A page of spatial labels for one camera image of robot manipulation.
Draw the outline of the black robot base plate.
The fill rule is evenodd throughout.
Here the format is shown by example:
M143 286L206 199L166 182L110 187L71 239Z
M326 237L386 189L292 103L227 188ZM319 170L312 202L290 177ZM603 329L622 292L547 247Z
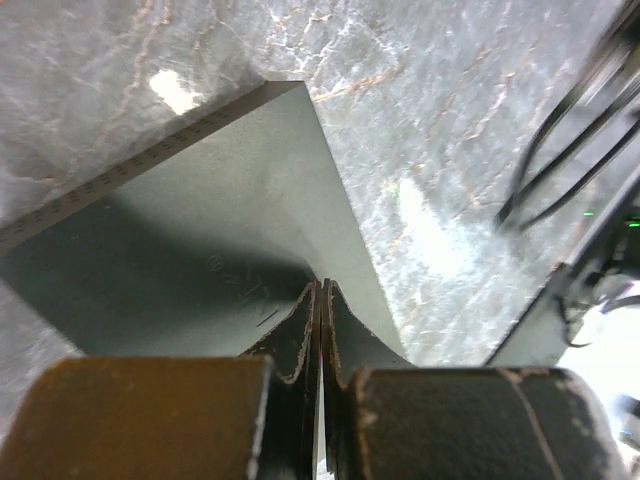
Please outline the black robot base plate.
M597 287L621 273L639 276L639 172L589 226L498 347L488 367L551 366L569 348L571 330L591 307Z

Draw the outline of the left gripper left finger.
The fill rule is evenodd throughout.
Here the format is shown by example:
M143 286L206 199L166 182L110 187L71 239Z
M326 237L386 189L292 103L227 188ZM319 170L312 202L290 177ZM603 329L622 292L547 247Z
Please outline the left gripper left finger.
M1 450L5 479L312 479L320 285L236 357L48 368Z

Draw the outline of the black TP-Link network switch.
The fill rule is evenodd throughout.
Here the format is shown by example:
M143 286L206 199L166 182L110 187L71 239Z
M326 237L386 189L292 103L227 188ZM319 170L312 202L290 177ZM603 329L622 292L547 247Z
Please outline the black TP-Link network switch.
M268 82L1 231L2 283L77 350L234 356L335 281L350 367L406 360L307 87Z

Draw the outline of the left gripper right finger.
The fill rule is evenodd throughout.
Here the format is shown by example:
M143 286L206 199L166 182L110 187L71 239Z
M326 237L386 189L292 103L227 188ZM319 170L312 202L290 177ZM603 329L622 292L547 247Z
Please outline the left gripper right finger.
M625 479L593 390L562 368L419 368L322 287L326 462L337 479Z

